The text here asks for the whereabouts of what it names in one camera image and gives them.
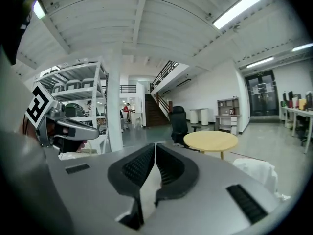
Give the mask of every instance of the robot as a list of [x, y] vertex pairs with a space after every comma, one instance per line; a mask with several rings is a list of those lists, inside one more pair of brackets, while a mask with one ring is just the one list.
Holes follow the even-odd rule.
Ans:
[[[99, 137], [96, 128], [65, 117], [65, 106], [58, 102], [40, 83], [33, 89], [33, 99], [25, 115], [36, 129], [36, 136], [42, 147], [54, 147], [59, 153], [75, 152], [83, 140]], [[53, 124], [54, 134], [49, 136], [48, 124]]]

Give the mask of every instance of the round table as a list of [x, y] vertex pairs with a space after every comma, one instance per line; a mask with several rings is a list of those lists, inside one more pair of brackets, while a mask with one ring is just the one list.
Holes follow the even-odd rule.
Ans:
[[224, 159], [224, 151], [235, 147], [238, 138], [230, 133], [222, 131], [198, 131], [189, 133], [184, 137], [186, 145], [193, 149], [204, 152], [220, 152]]

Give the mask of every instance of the glass door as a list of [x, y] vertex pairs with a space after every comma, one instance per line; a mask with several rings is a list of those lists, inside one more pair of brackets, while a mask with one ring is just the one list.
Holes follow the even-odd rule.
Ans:
[[246, 77], [251, 116], [279, 114], [278, 96], [273, 71]]

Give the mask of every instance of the black grille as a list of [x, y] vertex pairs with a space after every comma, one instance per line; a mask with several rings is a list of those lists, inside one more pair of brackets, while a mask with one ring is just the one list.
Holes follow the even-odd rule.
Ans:
[[150, 149], [124, 165], [122, 171], [130, 181], [142, 187], [155, 163], [153, 158], [154, 150]]
[[226, 190], [252, 224], [266, 217], [265, 210], [242, 188], [241, 185], [227, 187]]
[[162, 149], [157, 151], [157, 157], [156, 164], [160, 170], [163, 185], [172, 183], [183, 174], [185, 166], [181, 160]]
[[65, 170], [67, 171], [68, 174], [72, 174], [72, 173], [76, 173], [76, 172], [81, 171], [81, 170], [86, 170], [88, 168], [90, 168], [90, 166], [88, 164], [83, 164], [83, 165], [80, 164], [77, 166], [65, 168]]

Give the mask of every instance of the white table leg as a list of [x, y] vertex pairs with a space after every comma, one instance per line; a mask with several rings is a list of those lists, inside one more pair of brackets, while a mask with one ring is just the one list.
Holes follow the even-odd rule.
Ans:
[[311, 135], [312, 135], [312, 126], [313, 126], [313, 117], [310, 117], [309, 133], [308, 133], [307, 144], [305, 145], [304, 154], [307, 154], [308, 149], [309, 149], [309, 145], [311, 142]]
[[287, 110], [285, 110], [285, 127], [287, 127]]
[[297, 124], [297, 113], [293, 113], [293, 128], [292, 128], [292, 136], [295, 137], [295, 128]]

